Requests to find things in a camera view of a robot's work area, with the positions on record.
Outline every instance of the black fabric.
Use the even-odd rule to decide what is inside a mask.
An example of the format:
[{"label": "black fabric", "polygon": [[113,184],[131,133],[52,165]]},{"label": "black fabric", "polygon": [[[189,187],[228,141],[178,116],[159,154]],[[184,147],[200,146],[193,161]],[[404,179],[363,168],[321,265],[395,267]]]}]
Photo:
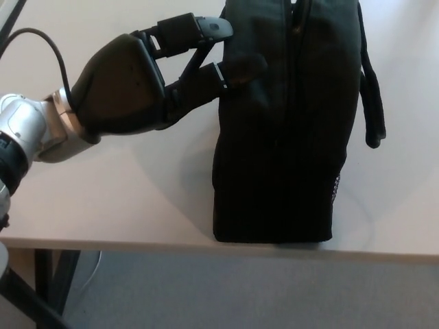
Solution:
[{"label": "black fabric", "polygon": [[[370,64],[361,48],[359,13],[357,0],[298,0],[294,6],[289,0],[227,0],[223,15],[235,33],[225,43],[224,60],[260,53],[268,71],[219,101],[213,164],[218,241],[313,243],[332,237],[361,60]],[[368,66],[366,105],[381,101],[372,73]],[[365,113],[379,131],[379,108],[367,106]]]},{"label": "black fabric", "polygon": [[377,75],[373,71],[368,54],[366,31],[363,14],[358,3],[358,17],[361,28],[361,63],[364,73],[361,74],[360,94],[363,99],[364,117],[366,119],[366,143],[375,149],[386,136],[383,102],[379,90]]}]

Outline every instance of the bag zipper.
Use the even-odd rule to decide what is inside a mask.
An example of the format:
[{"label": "bag zipper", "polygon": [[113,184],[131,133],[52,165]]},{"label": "bag zipper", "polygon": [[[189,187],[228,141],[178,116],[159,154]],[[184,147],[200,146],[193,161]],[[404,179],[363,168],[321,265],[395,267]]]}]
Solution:
[{"label": "bag zipper", "polygon": [[[291,3],[291,0],[285,0],[285,22],[287,24],[286,31],[286,60],[287,60],[287,99],[285,104],[285,116],[283,129],[280,136],[276,140],[276,145],[281,145],[288,136],[291,136],[291,131],[296,125],[298,117],[297,111],[293,110],[296,100],[296,65],[297,59],[300,56],[303,39],[305,35],[305,25],[308,21],[311,5],[313,0],[298,0],[296,3]],[[300,17],[299,24],[294,21],[296,17]]]}]

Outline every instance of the bag strap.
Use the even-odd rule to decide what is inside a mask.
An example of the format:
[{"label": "bag strap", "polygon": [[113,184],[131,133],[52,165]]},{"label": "bag strap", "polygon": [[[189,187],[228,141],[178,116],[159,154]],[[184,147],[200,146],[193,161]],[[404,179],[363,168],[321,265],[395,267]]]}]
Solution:
[{"label": "bag strap", "polygon": [[358,17],[361,30],[361,65],[363,66],[360,94],[363,101],[364,117],[366,119],[366,144],[376,149],[380,146],[381,140],[386,137],[384,110],[377,75],[369,59],[363,14],[359,3]]}]

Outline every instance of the white table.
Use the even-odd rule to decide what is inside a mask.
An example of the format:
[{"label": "white table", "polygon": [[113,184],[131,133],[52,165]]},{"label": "white table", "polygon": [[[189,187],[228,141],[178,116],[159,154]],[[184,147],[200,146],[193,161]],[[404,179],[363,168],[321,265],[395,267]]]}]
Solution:
[{"label": "white table", "polygon": [[[73,84],[88,59],[114,37],[186,12],[217,16],[223,5],[224,0],[29,0],[15,28],[47,32]],[[163,132],[108,137],[68,162],[35,164],[12,199],[11,226],[0,239],[10,247],[47,249],[439,260],[439,5],[363,0],[362,6],[388,138],[378,150],[367,148],[360,106],[335,203],[334,238],[318,251],[215,242],[211,169],[217,102]],[[191,54],[159,61],[167,82],[178,78]],[[216,47],[209,61],[221,57]],[[12,43],[0,75],[0,90],[28,97],[43,98],[61,86],[54,55],[31,35]]]}]

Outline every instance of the table leg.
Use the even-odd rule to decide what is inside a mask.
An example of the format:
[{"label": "table leg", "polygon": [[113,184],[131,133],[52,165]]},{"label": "table leg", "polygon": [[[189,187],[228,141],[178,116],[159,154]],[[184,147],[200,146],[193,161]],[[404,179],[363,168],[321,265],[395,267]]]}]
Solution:
[{"label": "table leg", "polygon": [[0,280],[0,294],[44,329],[71,329],[11,268]]},{"label": "table leg", "polygon": [[35,259],[35,292],[45,302],[49,302],[49,285],[53,277],[52,251],[36,249]]},{"label": "table leg", "polygon": [[66,306],[80,254],[81,252],[77,250],[62,251],[54,278],[49,286],[49,304],[60,315],[63,314]]}]

